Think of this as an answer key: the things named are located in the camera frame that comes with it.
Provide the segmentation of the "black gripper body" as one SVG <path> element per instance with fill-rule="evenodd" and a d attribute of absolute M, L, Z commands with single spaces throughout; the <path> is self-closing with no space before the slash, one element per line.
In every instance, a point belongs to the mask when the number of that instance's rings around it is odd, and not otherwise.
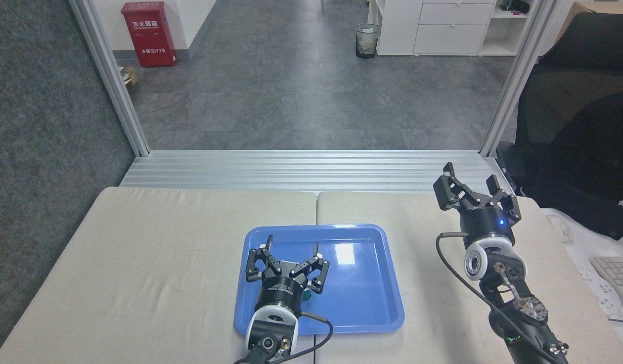
<path fill-rule="evenodd" d="M 506 212 L 497 207 L 482 207 L 480 209 L 460 209 L 460 228 L 467 236 L 463 238 L 464 246 L 471 246 L 474 242 L 491 235 L 507 238 L 512 245 L 515 237 L 512 231 L 512 221 Z"/>
<path fill-rule="evenodd" d="M 289 310 L 300 310 L 304 288 L 301 285 L 306 279 L 299 274 L 296 279 L 289 276 L 298 263 L 281 262 L 281 275 L 276 275 L 273 268 L 267 267 L 261 273 L 261 289 L 255 310 L 265 305 L 281 304 Z"/>

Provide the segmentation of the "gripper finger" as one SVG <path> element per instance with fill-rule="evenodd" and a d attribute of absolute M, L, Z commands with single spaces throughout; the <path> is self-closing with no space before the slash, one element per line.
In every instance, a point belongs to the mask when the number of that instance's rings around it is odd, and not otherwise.
<path fill-rule="evenodd" d="M 485 182 L 490 193 L 490 199 L 485 206 L 500 209 L 504 213 L 505 218 L 501 225 L 514 226 L 521 220 L 517 197 L 501 188 L 496 175 L 490 175 Z"/>
<path fill-rule="evenodd" d="M 294 268 L 291 268 L 290 278 L 303 289 L 309 289 L 316 294 L 321 294 L 325 287 L 330 262 L 323 258 L 318 249 L 319 243 L 315 243 L 312 258 L 302 263 L 297 263 Z"/>
<path fill-rule="evenodd" d="M 475 210 L 482 207 L 482 194 L 475 193 L 456 177 L 451 162 L 444 166 L 442 175 L 432 188 L 441 210 Z"/>
<path fill-rule="evenodd" d="M 245 265 L 245 281 L 247 283 L 282 275 L 281 263 L 270 252 L 272 242 L 273 235 L 269 235 L 265 244 L 258 248 L 249 249 Z"/>

